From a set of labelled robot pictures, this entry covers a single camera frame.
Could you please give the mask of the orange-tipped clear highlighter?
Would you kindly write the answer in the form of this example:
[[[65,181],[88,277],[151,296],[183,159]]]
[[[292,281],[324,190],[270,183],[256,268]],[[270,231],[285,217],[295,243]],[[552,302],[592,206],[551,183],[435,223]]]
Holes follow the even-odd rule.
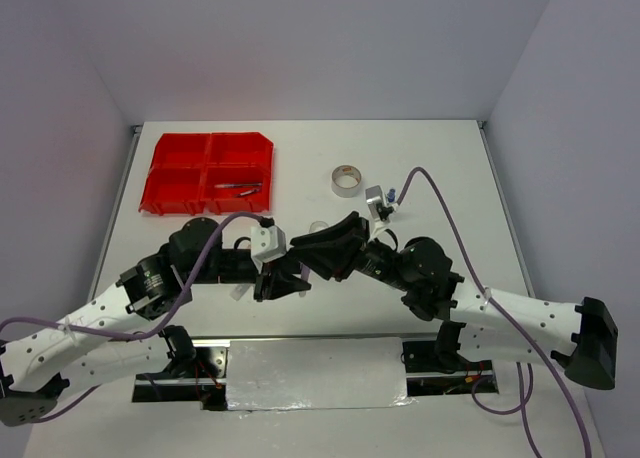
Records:
[[[251,286],[249,284],[238,284],[231,290],[230,297],[235,301],[239,301],[250,289]]]

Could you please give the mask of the teal ink pen refill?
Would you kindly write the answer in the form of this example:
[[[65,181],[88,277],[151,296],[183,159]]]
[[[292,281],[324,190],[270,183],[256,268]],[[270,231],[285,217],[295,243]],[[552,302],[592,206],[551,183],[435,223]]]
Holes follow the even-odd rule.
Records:
[[[261,188],[261,182],[250,183],[217,183],[214,185],[215,189],[244,189],[244,188]]]

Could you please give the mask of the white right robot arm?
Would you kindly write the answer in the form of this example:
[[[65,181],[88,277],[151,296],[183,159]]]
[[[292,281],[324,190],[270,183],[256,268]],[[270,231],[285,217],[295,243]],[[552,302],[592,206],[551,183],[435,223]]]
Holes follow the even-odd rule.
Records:
[[[599,299],[561,303],[480,290],[453,271],[435,240],[418,237],[403,249],[391,247],[371,237],[367,219],[356,212],[290,245],[289,256],[323,279],[361,273],[401,291],[417,318],[439,321],[435,358],[446,369],[486,360],[551,364],[583,387],[615,386],[619,332]]]

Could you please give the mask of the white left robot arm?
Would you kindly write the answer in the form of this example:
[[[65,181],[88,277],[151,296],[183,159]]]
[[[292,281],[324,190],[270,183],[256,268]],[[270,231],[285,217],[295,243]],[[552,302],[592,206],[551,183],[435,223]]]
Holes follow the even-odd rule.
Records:
[[[287,258],[284,232],[258,218],[246,249],[222,245],[229,219],[195,218],[158,252],[123,272],[86,305],[51,322],[15,318],[38,331],[1,345],[1,422],[7,427],[58,417],[58,403],[82,400],[101,384],[154,372],[182,377],[213,368],[184,327],[172,324],[195,284],[232,284],[257,301],[310,290],[308,273]]]

